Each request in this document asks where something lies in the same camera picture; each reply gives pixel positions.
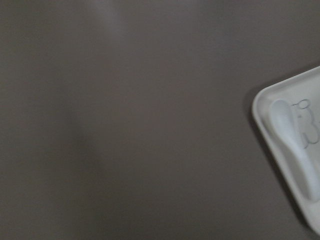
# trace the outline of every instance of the gray surface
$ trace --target gray surface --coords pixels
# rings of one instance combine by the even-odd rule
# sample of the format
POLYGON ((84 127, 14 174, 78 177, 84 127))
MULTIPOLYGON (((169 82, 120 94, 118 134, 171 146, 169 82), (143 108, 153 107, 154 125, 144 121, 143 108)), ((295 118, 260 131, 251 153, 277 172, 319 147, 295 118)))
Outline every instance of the gray surface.
POLYGON ((320 64, 319 11, 1 1, 0 238, 320 239, 248 118, 260 89, 320 64))

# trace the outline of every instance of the plastic spoon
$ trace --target plastic spoon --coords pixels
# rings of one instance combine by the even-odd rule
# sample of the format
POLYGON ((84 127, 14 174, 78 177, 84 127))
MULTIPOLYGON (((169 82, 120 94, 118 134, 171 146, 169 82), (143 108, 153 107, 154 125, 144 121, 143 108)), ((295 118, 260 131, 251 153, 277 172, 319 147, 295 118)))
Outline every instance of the plastic spoon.
POLYGON ((297 123, 290 104, 275 100, 269 109, 269 120, 276 137, 284 144, 285 154, 292 175, 302 192, 311 201, 320 199, 320 177, 310 160, 297 132, 297 123))

